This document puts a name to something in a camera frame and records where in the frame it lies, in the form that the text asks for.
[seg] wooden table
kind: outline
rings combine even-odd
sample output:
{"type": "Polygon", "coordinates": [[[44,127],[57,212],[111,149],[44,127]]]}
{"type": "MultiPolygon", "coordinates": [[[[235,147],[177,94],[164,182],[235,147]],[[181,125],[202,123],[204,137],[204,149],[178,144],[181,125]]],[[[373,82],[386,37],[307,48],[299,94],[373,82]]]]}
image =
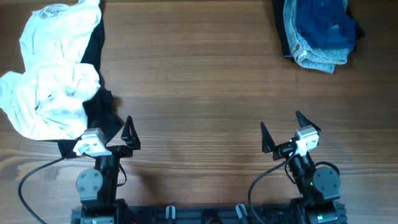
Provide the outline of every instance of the wooden table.
{"type": "MultiPolygon", "coordinates": [[[[398,2],[351,3],[366,38],[334,75],[281,57],[271,1],[107,3],[101,72],[142,143],[121,161],[128,181],[118,197],[130,205],[247,203],[251,182],[279,163],[261,154],[260,121],[281,143],[300,110],[323,130],[313,160],[341,170],[349,223],[396,223],[398,2]]],[[[24,71],[18,40],[30,11],[43,6],[0,5],[0,74],[24,71]]],[[[35,223],[17,186],[60,157],[57,145],[23,138],[3,112],[0,120],[0,223],[35,223]]],[[[45,221],[68,223],[80,206],[76,177],[92,167],[80,158],[41,170],[24,197],[45,221]]],[[[299,192],[281,169],[252,195],[288,203],[299,192]]]]}

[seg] wire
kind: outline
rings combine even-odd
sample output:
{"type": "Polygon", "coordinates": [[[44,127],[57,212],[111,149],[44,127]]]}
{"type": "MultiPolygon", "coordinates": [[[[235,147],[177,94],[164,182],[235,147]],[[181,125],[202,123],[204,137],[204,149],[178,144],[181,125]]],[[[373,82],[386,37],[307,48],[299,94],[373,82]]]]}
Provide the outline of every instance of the wire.
{"type": "MultiPolygon", "coordinates": [[[[95,159],[95,157],[93,157],[93,156],[91,156],[91,155],[89,155],[89,154],[87,154],[87,153],[84,153],[84,154],[85,154],[85,156],[88,156],[88,157],[90,157],[90,158],[92,158],[92,159],[95,159]]],[[[119,168],[120,168],[120,170],[122,171],[122,173],[124,174],[124,183],[117,184],[117,187],[121,187],[121,186],[123,186],[123,185],[127,182],[126,171],[124,171],[123,166],[122,166],[121,164],[119,164],[119,168]]]]}
{"type": "Polygon", "coordinates": [[[250,186],[250,188],[249,188],[249,192],[248,192],[249,207],[250,207],[252,213],[254,214],[254,216],[259,220],[259,222],[260,222],[261,224],[265,224],[265,223],[260,219],[260,217],[259,217],[259,216],[257,215],[257,213],[254,211],[253,204],[251,203],[251,191],[253,190],[253,187],[255,186],[255,184],[256,184],[259,180],[261,180],[261,178],[265,177],[266,175],[270,174],[271,172],[274,172],[275,170],[277,170],[277,169],[281,168],[282,166],[286,165],[287,163],[289,163],[290,160],[292,160],[292,158],[296,155],[296,150],[297,150],[297,148],[294,149],[292,156],[290,156],[285,162],[283,162],[283,163],[281,163],[281,164],[275,166],[274,168],[268,170],[267,172],[265,172],[265,173],[261,174],[259,177],[257,177],[257,178],[253,181],[253,183],[251,184],[251,186],[250,186]]]}
{"type": "Polygon", "coordinates": [[[293,178],[289,175],[289,173],[287,172],[287,164],[285,164],[285,173],[287,175],[287,177],[289,178],[289,180],[293,183],[296,184],[296,182],[293,180],[293,178]]]}
{"type": "Polygon", "coordinates": [[[21,202],[24,204],[25,208],[28,210],[28,212],[30,212],[30,214],[33,215],[33,217],[35,217],[37,219],[37,221],[39,221],[41,224],[45,224],[45,222],[43,221],[43,219],[41,219],[35,212],[33,212],[33,210],[29,207],[29,205],[26,203],[24,196],[22,196],[22,185],[24,184],[25,180],[32,174],[34,174],[35,172],[46,168],[48,166],[51,166],[52,164],[56,164],[57,162],[60,162],[62,160],[64,160],[65,158],[67,158],[69,156],[69,154],[67,154],[66,156],[63,156],[57,160],[54,160],[52,162],[49,162],[48,164],[44,164],[42,166],[39,166],[38,168],[30,171],[28,174],[25,175],[24,178],[22,178],[22,180],[19,182],[19,186],[18,186],[18,196],[19,199],[21,200],[21,202]]]}
{"type": "Polygon", "coordinates": [[[119,168],[122,171],[122,173],[124,174],[124,183],[118,184],[118,187],[123,186],[127,182],[127,175],[126,175],[126,172],[123,169],[122,164],[119,164],[119,168]]]}

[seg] wooden surface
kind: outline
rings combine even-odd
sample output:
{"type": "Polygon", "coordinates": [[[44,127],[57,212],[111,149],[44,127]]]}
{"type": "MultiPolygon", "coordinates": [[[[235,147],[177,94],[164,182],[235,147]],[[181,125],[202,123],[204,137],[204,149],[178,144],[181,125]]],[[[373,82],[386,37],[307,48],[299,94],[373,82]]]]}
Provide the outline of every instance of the wooden surface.
{"type": "MultiPolygon", "coordinates": [[[[280,56],[270,1],[107,3],[101,71],[142,143],[122,160],[128,182],[118,197],[130,205],[247,203],[251,182],[278,164],[261,154],[260,121],[281,143],[300,110],[323,130],[313,160],[341,170],[349,223],[396,223],[398,3],[351,3],[367,37],[334,75],[280,56]]],[[[0,6],[0,74],[24,71],[18,40],[43,6],[0,6]]],[[[0,223],[35,223],[18,183],[59,156],[55,143],[23,138],[1,112],[0,223]]],[[[49,223],[68,223],[80,206],[76,177],[92,167],[81,158],[34,174],[23,188],[27,203],[49,223]]],[[[253,192],[255,203],[298,196],[282,169],[253,192]]]]}

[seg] denim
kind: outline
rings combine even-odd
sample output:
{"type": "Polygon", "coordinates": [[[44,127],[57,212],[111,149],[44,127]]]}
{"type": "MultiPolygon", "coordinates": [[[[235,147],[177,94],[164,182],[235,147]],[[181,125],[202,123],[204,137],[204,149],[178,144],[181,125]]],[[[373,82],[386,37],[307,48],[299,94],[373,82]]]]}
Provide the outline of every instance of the denim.
{"type": "Polygon", "coordinates": [[[297,0],[296,28],[312,48],[352,50],[355,45],[355,21],[345,14],[342,0],[297,0]]]}
{"type": "MultiPolygon", "coordinates": [[[[346,9],[348,0],[343,1],[346,9]]],[[[322,50],[311,48],[297,32],[295,26],[297,0],[286,0],[284,6],[284,24],[290,52],[294,60],[303,68],[315,69],[327,73],[335,71],[335,65],[347,63],[350,49],[322,50]]]]}

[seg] white cloth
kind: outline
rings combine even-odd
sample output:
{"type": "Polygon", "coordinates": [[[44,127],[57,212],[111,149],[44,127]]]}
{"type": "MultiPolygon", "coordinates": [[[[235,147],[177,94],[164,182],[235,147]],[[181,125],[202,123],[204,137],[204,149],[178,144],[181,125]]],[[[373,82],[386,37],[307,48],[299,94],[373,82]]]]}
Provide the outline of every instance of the white cloth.
{"type": "Polygon", "coordinates": [[[8,72],[0,78],[0,108],[27,138],[75,139],[87,128],[82,103],[99,88],[92,65],[40,63],[23,75],[8,72]]]}
{"type": "Polygon", "coordinates": [[[101,20],[99,3],[79,0],[74,6],[54,4],[34,11],[19,40],[25,70],[60,58],[80,63],[101,20]]]}
{"type": "Polygon", "coordinates": [[[46,6],[27,22],[19,40],[26,72],[0,78],[0,108],[23,136],[75,139],[87,128],[83,102],[100,84],[94,66],[80,62],[101,20],[99,3],[46,6]]]}

